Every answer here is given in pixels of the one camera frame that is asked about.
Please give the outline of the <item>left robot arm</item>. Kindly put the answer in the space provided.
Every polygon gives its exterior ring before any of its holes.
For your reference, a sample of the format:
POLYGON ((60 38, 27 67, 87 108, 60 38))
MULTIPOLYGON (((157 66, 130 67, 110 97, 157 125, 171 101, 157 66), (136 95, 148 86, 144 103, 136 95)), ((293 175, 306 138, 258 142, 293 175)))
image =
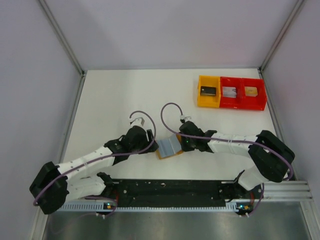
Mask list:
POLYGON ((45 163, 29 187, 33 205, 50 215, 65 203, 81 198, 117 200, 113 179, 103 170, 131 155, 155 152, 159 147, 155 136, 156 130, 134 125, 126 134, 85 156, 60 164, 45 163))

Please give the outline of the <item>silver card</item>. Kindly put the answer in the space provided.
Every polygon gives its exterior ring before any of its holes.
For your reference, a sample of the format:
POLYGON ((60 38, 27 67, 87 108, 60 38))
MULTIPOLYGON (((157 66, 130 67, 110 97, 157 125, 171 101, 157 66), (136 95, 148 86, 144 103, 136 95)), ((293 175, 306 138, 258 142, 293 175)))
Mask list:
POLYGON ((222 95, 226 98, 236 98, 237 97, 237 89, 233 86, 223 86, 222 87, 222 95))

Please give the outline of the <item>yellow leather card holder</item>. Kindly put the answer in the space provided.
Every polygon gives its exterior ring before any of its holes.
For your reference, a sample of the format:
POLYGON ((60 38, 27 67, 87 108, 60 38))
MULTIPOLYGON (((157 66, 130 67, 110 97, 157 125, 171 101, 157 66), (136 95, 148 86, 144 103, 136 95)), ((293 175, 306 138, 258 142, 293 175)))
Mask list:
POLYGON ((181 138, 176 134, 173 134, 168 138, 159 139, 156 143, 158 144, 156 155, 159 160, 171 158, 183 153, 181 138))

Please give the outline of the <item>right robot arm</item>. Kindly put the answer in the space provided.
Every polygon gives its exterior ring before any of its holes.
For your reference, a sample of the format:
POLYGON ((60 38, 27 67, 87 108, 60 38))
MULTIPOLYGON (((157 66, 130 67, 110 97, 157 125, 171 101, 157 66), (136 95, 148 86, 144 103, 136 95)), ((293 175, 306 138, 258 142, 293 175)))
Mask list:
POLYGON ((245 198, 254 187, 265 182, 282 182, 295 159, 294 152, 269 130, 257 135, 204 132, 192 121, 186 121, 179 127, 179 134, 184 152, 227 153, 253 161, 254 165, 243 170, 233 185, 233 192, 239 198, 245 198))

